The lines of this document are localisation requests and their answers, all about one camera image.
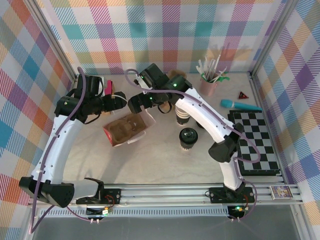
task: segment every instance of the red triangle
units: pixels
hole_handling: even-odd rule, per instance
[[[238,99],[248,99],[249,97],[245,95],[242,91],[239,93]]]

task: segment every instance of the white table surface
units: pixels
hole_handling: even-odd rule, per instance
[[[221,99],[237,101],[240,91],[249,97],[240,100],[242,103],[256,104],[247,73],[228,73],[228,76],[230,81],[219,83],[213,96],[202,96],[224,117],[227,117],[230,109],[220,106]],[[139,93],[138,89],[126,82],[123,75],[107,75],[105,79],[112,80],[116,92],[123,91],[127,99]],[[188,74],[187,79],[199,89],[198,74]],[[144,138],[132,144],[111,147],[102,129],[108,118],[106,115],[85,125],[70,151],[63,179],[71,181],[91,177],[105,184],[223,182],[219,164],[208,154],[214,142],[194,119],[180,126],[174,110],[162,114],[154,107],[149,112],[156,124],[147,130]],[[186,127],[194,128],[198,133],[198,141],[189,151],[182,150],[179,141],[179,132]]]

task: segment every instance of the plaid wall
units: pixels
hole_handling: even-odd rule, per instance
[[[156,63],[196,72],[199,59],[247,72],[286,0],[38,0],[74,68],[122,74]]]
[[[71,81],[23,0],[0,4],[0,240],[15,240],[29,201],[20,177],[38,163]]]
[[[320,0],[300,0],[258,73],[281,161],[320,239]]]

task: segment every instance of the pencil holder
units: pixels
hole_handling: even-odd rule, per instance
[[[215,73],[213,78],[211,78],[211,79],[214,79],[217,76],[218,76],[218,74]],[[200,82],[201,82],[200,83],[200,90],[199,90],[200,93],[205,96],[212,96],[215,92],[215,89],[218,85],[218,82],[216,81],[216,82],[210,83],[210,82],[207,82],[206,80],[204,80],[202,77],[200,78]]]

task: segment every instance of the black and white checkerboard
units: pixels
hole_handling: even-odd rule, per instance
[[[245,136],[252,140],[259,149],[261,160],[257,163],[239,161],[243,176],[275,176],[280,173],[276,156],[267,131],[266,122],[261,111],[231,110],[228,119],[233,123],[241,123]],[[247,141],[240,139],[237,147],[238,156],[247,160],[255,160],[258,155]]]

